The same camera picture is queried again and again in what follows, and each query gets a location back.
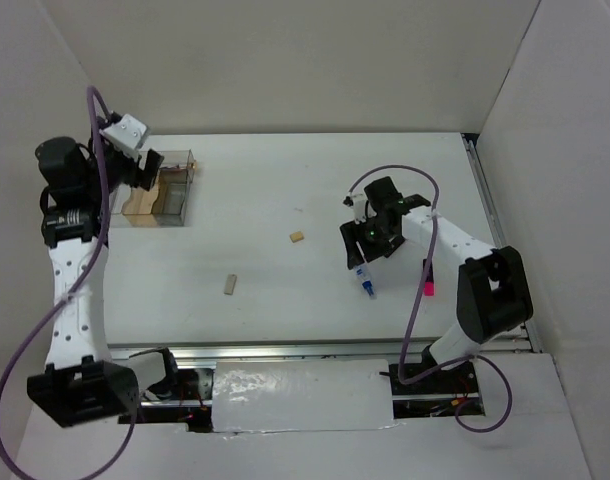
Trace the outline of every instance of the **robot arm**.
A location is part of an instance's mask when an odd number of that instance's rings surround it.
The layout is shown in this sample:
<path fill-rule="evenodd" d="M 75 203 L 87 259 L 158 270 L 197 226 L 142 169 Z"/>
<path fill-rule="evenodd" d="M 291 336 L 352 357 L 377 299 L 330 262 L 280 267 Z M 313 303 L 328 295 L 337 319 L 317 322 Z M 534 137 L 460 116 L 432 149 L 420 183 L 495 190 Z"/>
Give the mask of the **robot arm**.
<path fill-rule="evenodd" d="M 458 292 L 456 322 L 423 354 L 429 365 L 474 355 L 485 342 L 531 318 L 525 270 L 514 248 L 496 249 L 475 239 L 432 212 L 420 195 L 404 198 L 390 177 L 372 182 L 364 195 L 348 197 L 345 204 L 354 210 L 354 221 L 341 226 L 349 269 L 391 256 L 405 240 L 427 251 L 432 215 L 437 216 L 434 254 L 458 275 Z"/>
<path fill-rule="evenodd" d="M 150 150 L 140 167 L 147 126 L 116 113 L 99 124 L 110 192 L 121 184 L 151 189 L 163 157 Z M 50 249 L 55 304 L 69 295 L 99 241 L 101 193 L 91 151 L 67 137 L 36 149 L 48 183 L 41 195 L 41 231 Z M 45 372 L 27 380 L 28 396 L 62 427 L 133 413 L 144 390 L 175 381 L 177 367 L 168 349 L 140 352 L 127 365 L 112 363 L 103 312 L 108 253 L 105 243 L 85 283 L 55 317 Z"/>

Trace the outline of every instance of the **wooden block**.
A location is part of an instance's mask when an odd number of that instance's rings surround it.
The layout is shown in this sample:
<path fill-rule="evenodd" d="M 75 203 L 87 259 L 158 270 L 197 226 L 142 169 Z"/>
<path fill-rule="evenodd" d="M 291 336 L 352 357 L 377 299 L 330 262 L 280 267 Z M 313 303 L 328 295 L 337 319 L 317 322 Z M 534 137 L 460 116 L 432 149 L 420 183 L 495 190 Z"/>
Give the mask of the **wooden block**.
<path fill-rule="evenodd" d="M 133 227 L 156 227 L 158 222 L 152 215 L 152 208 L 159 195 L 159 185 L 154 184 L 149 192 L 132 188 L 129 200 L 123 204 L 121 213 Z"/>
<path fill-rule="evenodd" d="M 294 232 L 289 236 L 289 238 L 292 241 L 292 243 L 296 243 L 296 242 L 300 242 L 301 240 L 303 240 L 305 238 L 305 236 L 303 235 L 303 232 Z"/>
<path fill-rule="evenodd" d="M 236 286 L 236 275 L 231 274 L 227 276 L 227 280 L 225 281 L 225 290 L 223 293 L 225 295 L 233 295 L 234 287 Z"/>

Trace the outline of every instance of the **marker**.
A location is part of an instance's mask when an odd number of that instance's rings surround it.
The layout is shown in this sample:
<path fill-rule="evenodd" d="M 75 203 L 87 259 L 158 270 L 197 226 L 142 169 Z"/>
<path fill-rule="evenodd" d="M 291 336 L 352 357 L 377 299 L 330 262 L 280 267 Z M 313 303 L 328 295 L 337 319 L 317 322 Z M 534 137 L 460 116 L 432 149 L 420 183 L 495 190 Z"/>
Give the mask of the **marker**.
<path fill-rule="evenodd" d="M 356 273 L 356 277 L 358 281 L 361 283 L 363 290 L 367 292 L 370 298 L 376 298 L 376 293 L 374 292 L 374 285 L 372 284 L 372 278 L 367 271 L 367 267 L 363 265 L 358 265 L 354 267 L 354 273 Z"/>
<path fill-rule="evenodd" d="M 425 269 L 425 262 L 427 262 L 427 259 L 423 260 L 423 270 Z M 429 273 L 427 274 L 427 279 L 423 286 L 423 293 L 427 297 L 434 296 L 434 265 L 431 263 L 429 264 Z"/>

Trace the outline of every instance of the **small wooden block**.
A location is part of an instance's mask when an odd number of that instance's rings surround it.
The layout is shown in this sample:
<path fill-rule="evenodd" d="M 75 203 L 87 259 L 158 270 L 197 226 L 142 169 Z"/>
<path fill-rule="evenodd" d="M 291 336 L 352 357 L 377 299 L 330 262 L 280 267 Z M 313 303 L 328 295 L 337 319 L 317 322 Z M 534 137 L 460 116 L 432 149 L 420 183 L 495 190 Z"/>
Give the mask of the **small wooden block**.
<path fill-rule="evenodd" d="M 305 235 L 303 235 L 303 232 L 294 232 L 289 236 L 289 238 L 292 241 L 292 243 L 296 243 L 296 242 L 300 242 L 301 240 L 303 240 L 305 238 Z"/>
<path fill-rule="evenodd" d="M 225 295 L 234 295 L 234 287 L 236 286 L 236 275 L 228 275 L 227 280 L 225 281 L 225 290 L 223 293 Z"/>

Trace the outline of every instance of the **blue marker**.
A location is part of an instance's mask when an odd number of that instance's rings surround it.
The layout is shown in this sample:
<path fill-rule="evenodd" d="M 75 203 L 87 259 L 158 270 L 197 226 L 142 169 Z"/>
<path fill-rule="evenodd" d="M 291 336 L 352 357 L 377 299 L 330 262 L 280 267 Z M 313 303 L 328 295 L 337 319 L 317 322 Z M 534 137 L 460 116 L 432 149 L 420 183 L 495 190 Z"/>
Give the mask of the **blue marker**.
<path fill-rule="evenodd" d="M 372 277 L 369 276 L 369 272 L 367 271 L 365 264 L 354 267 L 354 273 L 356 273 L 358 281 L 361 282 L 361 286 L 367 292 L 370 298 L 376 298 L 374 285 L 372 285 Z"/>

